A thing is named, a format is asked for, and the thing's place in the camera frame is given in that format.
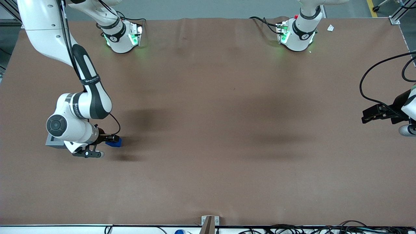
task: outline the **blue object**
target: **blue object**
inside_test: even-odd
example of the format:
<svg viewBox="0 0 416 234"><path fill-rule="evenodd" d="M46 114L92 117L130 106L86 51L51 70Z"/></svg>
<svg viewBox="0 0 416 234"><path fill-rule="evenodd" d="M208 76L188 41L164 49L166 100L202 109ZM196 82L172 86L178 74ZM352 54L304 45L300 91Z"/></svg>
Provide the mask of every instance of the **blue object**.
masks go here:
<svg viewBox="0 0 416 234"><path fill-rule="evenodd" d="M105 142L105 144L111 147L121 147L121 137L118 142Z"/></svg>

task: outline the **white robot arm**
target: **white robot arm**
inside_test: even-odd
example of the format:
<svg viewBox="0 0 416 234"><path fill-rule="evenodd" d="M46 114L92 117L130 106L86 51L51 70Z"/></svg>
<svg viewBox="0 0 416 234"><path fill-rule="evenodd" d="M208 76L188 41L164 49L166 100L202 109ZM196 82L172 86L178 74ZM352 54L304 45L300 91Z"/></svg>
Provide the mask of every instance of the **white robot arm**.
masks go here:
<svg viewBox="0 0 416 234"><path fill-rule="evenodd" d="M126 53L139 44L142 26L122 20L111 6L122 0L67 0L67 4L93 18L114 52Z"/></svg>
<svg viewBox="0 0 416 234"><path fill-rule="evenodd" d="M86 50L69 32L64 2L18 0L17 3L33 47L49 58L72 66L84 88L83 92L66 93L59 97L55 112L47 120L46 129L53 137L63 140L75 156L103 156L103 152L90 151L89 146L96 146L102 141L118 142L119 137L105 134L87 120L104 119L109 115L111 99Z"/></svg>
<svg viewBox="0 0 416 234"><path fill-rule="evenodd" d="M278 26L280 33L277 38L280 43L293 51L305 50L315 35L316 27L322 19L320 5L340 5L349 0L297 0L300 4L300 14Z"/></svg>

